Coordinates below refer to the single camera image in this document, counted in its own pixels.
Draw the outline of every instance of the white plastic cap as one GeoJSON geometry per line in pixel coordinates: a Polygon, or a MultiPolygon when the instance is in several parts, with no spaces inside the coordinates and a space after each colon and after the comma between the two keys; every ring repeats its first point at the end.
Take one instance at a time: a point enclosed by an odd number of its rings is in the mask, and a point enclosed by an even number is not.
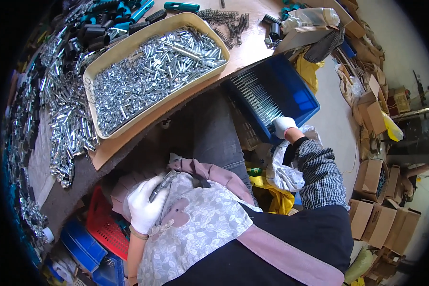
{"type": "Polygon", "coordinates": [[[47,243],[51,243],[54,241],[54,235],[52,234],[51,229],[49,229],[49,227],[45,227],[43,229],[43,233],[46,236],[46,242],[47,243]]]}

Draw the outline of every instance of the blue plastic bin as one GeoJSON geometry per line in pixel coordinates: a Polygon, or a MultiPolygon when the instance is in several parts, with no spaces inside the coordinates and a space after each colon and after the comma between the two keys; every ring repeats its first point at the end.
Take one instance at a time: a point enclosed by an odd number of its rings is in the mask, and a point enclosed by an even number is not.
{"type": "MultiPolygon", "coordinates": [[[[320,109],[318,100],[284,55],[272,57],[251,70],[283,115],[292,117],[298,127],[306,123],[320,109]]],[[[224,88],[227,89],[230,98],[261,141],[274,145],[283,141],[272,134],[274,130],[264,126],[244,95],[231,81],[226,81],[224,88]]]]}
{"type": "Polygon", "coordinates": [[[73,257],[89,272],[94,272],[107,251],[87,232],[78,219],[65,223],[60,239],[73,257]]]}
{"type": "Polygon", "coordinates": [[[108,251],[99,268],[92,273],[92,281],[99,286],[125,286],[124,261],[108,251]]]}

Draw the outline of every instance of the white floor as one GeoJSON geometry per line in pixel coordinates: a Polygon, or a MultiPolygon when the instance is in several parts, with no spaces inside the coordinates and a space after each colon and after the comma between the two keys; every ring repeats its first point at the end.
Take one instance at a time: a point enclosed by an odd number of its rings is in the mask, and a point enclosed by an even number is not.
{"type": "Polygon", "coordinates": [[[359,168],[359,150],[356,148],[359,125],[340,92],[340,79],[331,56],[326,58],[324,67],[316,71],[316,76],[319,88],[315,96],[321,109],[306,124],[316,127],[324,147],[333,149],[335,163],[343,174],[348,202],[359,168]]]}

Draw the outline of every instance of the person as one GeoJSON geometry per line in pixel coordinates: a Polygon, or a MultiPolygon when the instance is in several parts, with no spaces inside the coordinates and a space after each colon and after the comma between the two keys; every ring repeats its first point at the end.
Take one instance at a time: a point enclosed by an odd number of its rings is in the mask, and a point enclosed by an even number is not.
{"type": "Polygon", "coordinates": [[[342,175],[332,149],[290,117],[274,120],[291,143],[305,186],[303,210],[257,207],[243,153],[221,95],[199,96],[194,159],[169,164],[177,178],[149,202],[161,176],[127,196],[130,285],[341,285],[353,249],[342,175]]]}

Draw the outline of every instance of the white work glove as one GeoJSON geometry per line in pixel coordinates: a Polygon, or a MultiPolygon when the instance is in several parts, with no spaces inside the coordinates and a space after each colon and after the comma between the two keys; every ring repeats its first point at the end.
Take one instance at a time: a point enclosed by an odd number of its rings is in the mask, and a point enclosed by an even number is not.
{"type": "Polygon", "coordinates": [[[275,125],[275,135],[280,139],[286,139],[285,133],[289,128],[297,128],[296,122],[291,117],[278,117],[273,121],[275,125]]]}
{"type": "Polygon", "coordinates": [[[160,190],[154,201],[152,203],[149,202],[149,196],[162,180],[161,176],[156,176],[148,181],[144,181],[127,197],[132,217],[130,224],[141,234],[148,234],[148,231],[154,226],[164,207],[168,189],[160,190]]]}

